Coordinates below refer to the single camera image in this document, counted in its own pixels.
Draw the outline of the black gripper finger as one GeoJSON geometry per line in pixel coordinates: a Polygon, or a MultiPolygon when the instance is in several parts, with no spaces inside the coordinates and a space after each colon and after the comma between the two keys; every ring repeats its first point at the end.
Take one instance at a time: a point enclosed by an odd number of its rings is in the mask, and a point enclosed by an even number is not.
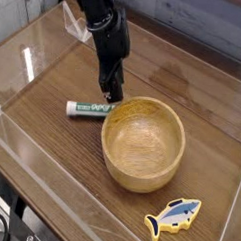
{"type": "Polygon", "coordinates": [[[122,84],[124,83],[123,62],[101,62],[99,64],[99,85],[105,99],[109,103],[121,101],[123,96],[122,84]]]}

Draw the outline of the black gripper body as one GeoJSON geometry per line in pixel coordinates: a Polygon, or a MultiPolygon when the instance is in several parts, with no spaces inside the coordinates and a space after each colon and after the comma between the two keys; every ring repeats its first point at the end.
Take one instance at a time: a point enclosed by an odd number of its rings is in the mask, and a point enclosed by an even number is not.
{"type": "Polygon", "coordinates": [[[123,8],[92,5],[88,9],[86,25],[95,41],[98,65],[123,61],[129,56],[130,37],[123,8]]]}

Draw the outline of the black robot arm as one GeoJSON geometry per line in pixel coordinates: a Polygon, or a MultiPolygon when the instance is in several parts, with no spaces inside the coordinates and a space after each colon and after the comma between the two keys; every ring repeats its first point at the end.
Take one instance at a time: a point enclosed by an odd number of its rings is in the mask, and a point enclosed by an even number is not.
{"type": "Polygon", "coordinates": [[[98,56],[99,85],[109,103],[123,99],[123,59],[130,53],[130,36],[123,7],[114,0],[77,0],[85,13],[86,28],[93,35],[98,56]]]}

